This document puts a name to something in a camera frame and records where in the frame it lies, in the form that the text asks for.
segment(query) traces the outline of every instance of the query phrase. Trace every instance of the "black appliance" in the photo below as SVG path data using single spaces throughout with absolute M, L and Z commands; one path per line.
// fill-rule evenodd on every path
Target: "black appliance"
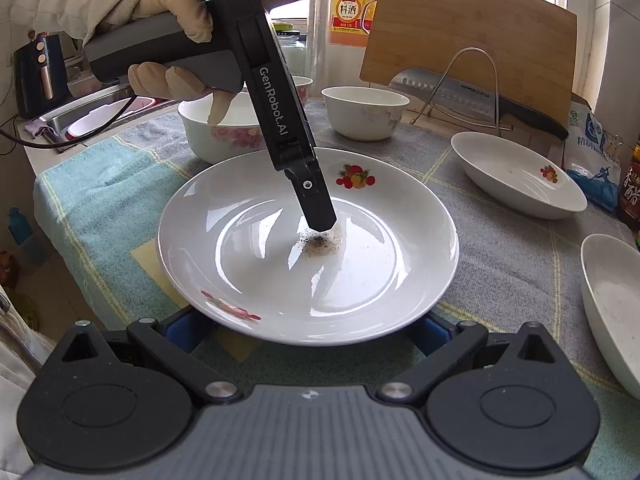
M 63 104 L 69 97 L 65 57 L 60 38 L 38 35 L 14 54 L 18 115 L 33 119 Z

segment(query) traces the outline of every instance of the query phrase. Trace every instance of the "metal screw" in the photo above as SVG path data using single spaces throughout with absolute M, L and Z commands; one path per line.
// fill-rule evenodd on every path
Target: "metal screw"
M 320 397 L 320 394 L 315 390 L 307 390 L 306 392 L 301 393 L 300 396 L 306 400 L 314 400 Z
M 217 399 L 227 399 L 233 397 L 238 392 L 238 387 L 228 381 L 215 381 L 209 383 L 204 389 L 207 394 Z
M 382 386 L 380 391 L 389 399 L 401 400 L 409 397 L 414 389 L 405 383 L 387 383 Z

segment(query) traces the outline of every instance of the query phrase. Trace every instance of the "cutting board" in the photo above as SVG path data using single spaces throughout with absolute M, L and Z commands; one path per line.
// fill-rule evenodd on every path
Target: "cutting board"
M 500 94 L 567 124 L 576 36 L 577 17 L 544 0 L 378 0 L 360 78 L 387 85 L 407 68 L 443 73 L 457 51 L 476 46 L 494 58 Z M 477 52 L 449 75 L 495 87 Z

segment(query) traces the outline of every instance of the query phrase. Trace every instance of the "orange label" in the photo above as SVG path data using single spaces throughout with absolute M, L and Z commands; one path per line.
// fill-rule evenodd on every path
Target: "orange label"
M 360 26 L 362 24 L 362 10 L 371 0 L 332 0 L 332 22 L 331 30 L 333 32 L 348 32 L 350 34 L 361 34 L 366 36 Z M 375 4 L 367 9 L 367 15 L 364 16 L 364 27 L 371 29 L 373 14 L 375 13 Z

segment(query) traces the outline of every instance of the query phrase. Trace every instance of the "blue bottle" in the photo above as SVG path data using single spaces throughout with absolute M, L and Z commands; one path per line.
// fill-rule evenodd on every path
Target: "blue bottle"
M 20 213 L 17 207 L 9 209 L 9 231 L 11 231 L 18 245 L 22 245 L 33 235 L 33 230 L 29 222 L 27 222 L 27 217 Z

